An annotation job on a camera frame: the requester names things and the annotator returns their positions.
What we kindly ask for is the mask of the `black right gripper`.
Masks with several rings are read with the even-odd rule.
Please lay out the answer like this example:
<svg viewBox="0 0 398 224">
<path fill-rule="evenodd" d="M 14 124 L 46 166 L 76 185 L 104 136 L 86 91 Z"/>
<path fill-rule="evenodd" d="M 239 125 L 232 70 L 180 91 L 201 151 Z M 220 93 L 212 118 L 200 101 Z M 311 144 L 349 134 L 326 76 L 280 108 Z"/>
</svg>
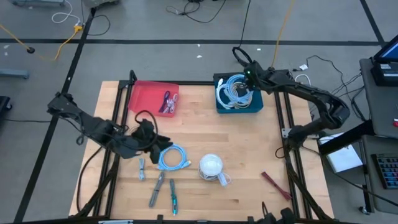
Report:
<svg viewBox="0 0 398 224">
<path fill-rule="evenodd" d="M 249 93 L 250 90 L 261 90 L 262 84 L 259 75 L 264 70 L 260 64 L 253 60 L 244 67 L 245 83 L 238 84 L 239 89 L 243 89 L 244 93 Z"/>
</svg>

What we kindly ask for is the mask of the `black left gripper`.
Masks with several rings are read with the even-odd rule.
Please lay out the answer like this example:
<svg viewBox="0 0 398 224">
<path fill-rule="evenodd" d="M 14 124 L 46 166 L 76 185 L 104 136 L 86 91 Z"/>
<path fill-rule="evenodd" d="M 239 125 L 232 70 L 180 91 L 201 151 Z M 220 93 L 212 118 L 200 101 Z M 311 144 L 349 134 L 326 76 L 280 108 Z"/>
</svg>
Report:
<svg viewBox="0 0 398 224">
<path fill-rule="evenodd" d="M 147 119 L 139 122 L 139 127 L 132 133 L 137 139 L 138 151 L 148 153 L 153 164 L 159 163 L 160 152 L 171 147 L 173 142 L 170 138 L 161 136 L 160 141 L 158 134 L 154 132 L 155 126 Z"/>
</svg>

